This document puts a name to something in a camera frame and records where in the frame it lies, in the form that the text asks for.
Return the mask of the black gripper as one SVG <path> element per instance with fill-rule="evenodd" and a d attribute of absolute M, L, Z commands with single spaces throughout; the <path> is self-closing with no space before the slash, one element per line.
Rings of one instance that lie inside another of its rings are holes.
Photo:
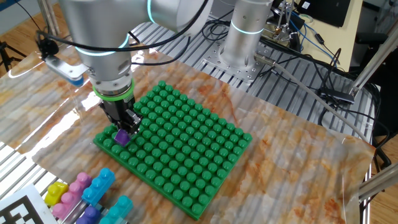
<path fill-rule="evenodd" d="M 115 127 L 121 129 L 119 122 L 125 121 L 124 130 L 135 135 L 139 132 L 143 116 L 133 110 L 134 103 L 135 98 L 132 96 L 118 101 L 104 101 L 99 107 Z"/>

